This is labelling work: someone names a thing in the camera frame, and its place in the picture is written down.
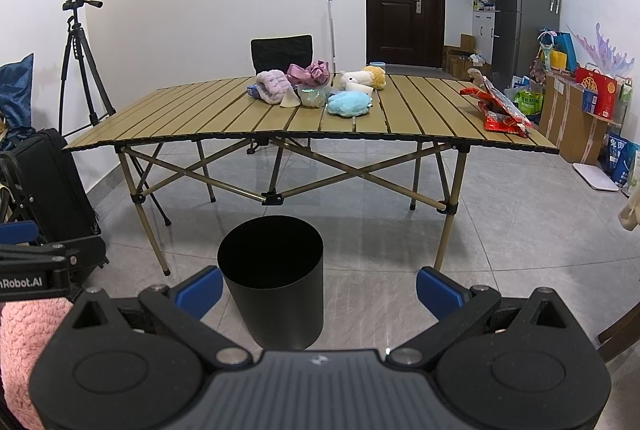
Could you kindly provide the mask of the light blue plush toy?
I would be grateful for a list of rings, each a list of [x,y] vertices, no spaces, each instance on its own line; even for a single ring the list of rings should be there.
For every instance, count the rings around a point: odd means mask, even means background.
[[[330,115],[354,118],[367,115],[372,106],[369,94],[358,91],[343,91],[332,94],[326,101],[326,111]]]

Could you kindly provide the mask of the white wedge sponge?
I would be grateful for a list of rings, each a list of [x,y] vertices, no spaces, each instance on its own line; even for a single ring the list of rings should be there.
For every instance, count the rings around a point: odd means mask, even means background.
[[[283,108],[295,108],[300,105],[300,99],[293,89],[288,89],[283,95],[280,106]]]

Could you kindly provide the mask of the lilac fluffy towel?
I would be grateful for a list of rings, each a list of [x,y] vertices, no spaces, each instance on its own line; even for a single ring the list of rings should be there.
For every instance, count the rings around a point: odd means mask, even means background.
[[[270,105],[279,105],[288,90],[292,89],[288,77],[279,69],[258,72],[255,77],[255,86],[259,97]]]

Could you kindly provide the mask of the iridescent plastic bag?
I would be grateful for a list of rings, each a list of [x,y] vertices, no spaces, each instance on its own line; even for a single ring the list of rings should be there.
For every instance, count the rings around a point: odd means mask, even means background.
[[[323,108],[332,94],[332,88],[328,84],[325,86],[304,86],[299,84],[296,86],[296,93],[303,107]]]

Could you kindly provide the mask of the pink satin cloth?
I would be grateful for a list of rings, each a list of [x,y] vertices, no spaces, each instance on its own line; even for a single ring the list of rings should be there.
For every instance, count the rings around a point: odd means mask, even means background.
[[[305,68],[291,64],[286,76],[292,86],[325,86],[330,80],[329,65],[324,60],[317,60]]]

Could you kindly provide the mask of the white round sponge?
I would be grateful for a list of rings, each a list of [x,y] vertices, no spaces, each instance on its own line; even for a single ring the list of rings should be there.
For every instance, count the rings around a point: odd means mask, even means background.
[[[367,94],[367,96],[371,96],[373,92],[373,89],[370,86],[366,86],[365,84],[361,84],[357,81],[347,81],[345,83],[345,90],[347,92],[359,92]]]

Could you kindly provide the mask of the black round trash bin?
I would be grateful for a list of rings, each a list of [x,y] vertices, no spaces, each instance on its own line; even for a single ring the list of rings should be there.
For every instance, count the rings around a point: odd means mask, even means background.
[[[294,216],[260,216],[224,236],[217,263],[258,346],[305,350],[319,338],[323,254],[318,230]]]

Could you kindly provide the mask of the pink fuzzy sleeve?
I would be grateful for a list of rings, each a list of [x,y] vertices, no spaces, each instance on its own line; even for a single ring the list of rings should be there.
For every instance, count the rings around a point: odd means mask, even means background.
[[[35,362],[72,302],[65,298],[6,302],[1,309],[1,382],[9,411],[26,429],[43,429],[28,384]]]

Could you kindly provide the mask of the black suitcase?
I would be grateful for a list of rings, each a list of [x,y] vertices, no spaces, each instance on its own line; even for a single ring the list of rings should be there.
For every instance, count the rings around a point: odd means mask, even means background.
[[[38,226],[50,244],[101,233],[74,157],[58,130],[43,129],[1,154],[1,183],[14,198],[14,216]]]

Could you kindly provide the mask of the tan folding slat table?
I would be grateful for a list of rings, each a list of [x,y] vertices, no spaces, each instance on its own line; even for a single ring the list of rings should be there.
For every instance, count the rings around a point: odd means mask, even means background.
[[[201,182],[210,192],[224,190],[265,207],[280,206],[285,199],[347,180],[367,181],[409,198],[413,206],[427,205],[444,215],[434,257],[435,268],[441,268],[472,147],[558,152],[537,129],[530,129],[524,136],[485,130],[480,106],[463,94],[463,84],[457,80],[389,76],[385,89],[373,94],[370,112],[352,119],[331,115],[322,108],[268,105],[247,94],[249,83],[248,78],[241,77],[155,90],[102,120],[67,146],[72,152],[105,146],[114,150],[146,238],[164,274],[170,268],[144,202],[181,178]],[[416,147],[402,155],[354,167],[313,150],[310,142],[314,138],[400,141]],[[268,190],[252,192],[206,172],[213,162],[243,148],[256,150],[269,145],[277,147],[276,164],[280,164],[284,153],[292,153],[334,169],[334,175],[278,190],[280,169],[274,167]],[[448,150],[456,152],[457,160],[453,174],[444,168],[438,170],[441,198],[421,194],[418,180],[411,186],[402,186],[379,175],[400,164],[418,166],[423,159],[439,158]]]

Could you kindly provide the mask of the red snack bag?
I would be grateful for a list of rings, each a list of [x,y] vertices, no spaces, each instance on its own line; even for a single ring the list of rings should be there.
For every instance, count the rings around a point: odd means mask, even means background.
[[[528,138],[529,131],[534,126],[510,98],[498,90],[480,70],[471,68],[468,75],[472,84],[465,86],[459,94],[477,101],[477,106],[484,115],[485,130]]]

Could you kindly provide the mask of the blue cushion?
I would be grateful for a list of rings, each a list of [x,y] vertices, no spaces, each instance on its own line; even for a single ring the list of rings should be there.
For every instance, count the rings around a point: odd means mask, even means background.
[[[6,135],[1,141],[2,150],[14,148],[35,132],[32,127],[33,72],[32,53],[20,62],[1,67],[1,117],[6,124]]]

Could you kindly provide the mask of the cardboard box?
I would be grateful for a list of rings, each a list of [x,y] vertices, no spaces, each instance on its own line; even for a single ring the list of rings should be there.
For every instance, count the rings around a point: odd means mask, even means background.
[[[620,126],[583,110],[585,94],[589,91],[571,78],[548,73],[538,130],[570,164],[595,164],[608,130]]]

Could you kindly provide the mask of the green snack bag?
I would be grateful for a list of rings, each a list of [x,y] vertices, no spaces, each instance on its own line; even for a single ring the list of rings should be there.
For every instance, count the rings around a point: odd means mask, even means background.
[[[514,95],[514,104],[523,115],[536,116],[544,107],[544,96],[539,92],[520,89]]]

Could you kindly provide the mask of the white and yellow plush dog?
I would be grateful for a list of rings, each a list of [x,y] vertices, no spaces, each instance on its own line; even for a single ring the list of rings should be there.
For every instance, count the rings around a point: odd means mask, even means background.
[[[357,81],[373,90],[384,90],[386,87],[386,72],[378,66],[367,66],[356,72],[339,72],[334,80],[333,86],[338,90],[345,90],[347,81]]]

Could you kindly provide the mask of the black folding chair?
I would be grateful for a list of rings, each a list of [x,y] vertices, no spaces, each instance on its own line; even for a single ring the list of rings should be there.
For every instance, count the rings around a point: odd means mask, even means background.
[[[311,34],[250,40],[250,57],[256,74],[277,69],[287,72],[292,64],[307,67],[314,60]]]

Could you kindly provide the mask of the red gift bag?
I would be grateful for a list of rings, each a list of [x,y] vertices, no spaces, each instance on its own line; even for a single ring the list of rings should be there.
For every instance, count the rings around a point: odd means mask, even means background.
[[[575,72],[576,82],[582,91],[582,110],[612,120],[617,100],[617,82],[597,70],[578,67]]]

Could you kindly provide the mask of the white mop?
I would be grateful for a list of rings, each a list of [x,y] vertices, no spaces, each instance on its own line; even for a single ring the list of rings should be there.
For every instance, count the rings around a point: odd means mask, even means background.
[[[336,43],[335,43],[335,26],[333,16],[333,0],[328,0],[328,19],[331,42],[331,70],[332,74],[336,73]]]

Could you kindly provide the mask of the grey refrigerator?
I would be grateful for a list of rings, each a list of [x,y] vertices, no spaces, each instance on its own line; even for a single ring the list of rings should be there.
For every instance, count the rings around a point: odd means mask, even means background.
[[[491,81],[500,90],[510,88],[512,78],[526,76],[539,49],[538,36],[559,28],[559,14],[552,0],[495,0],[494,47]]]

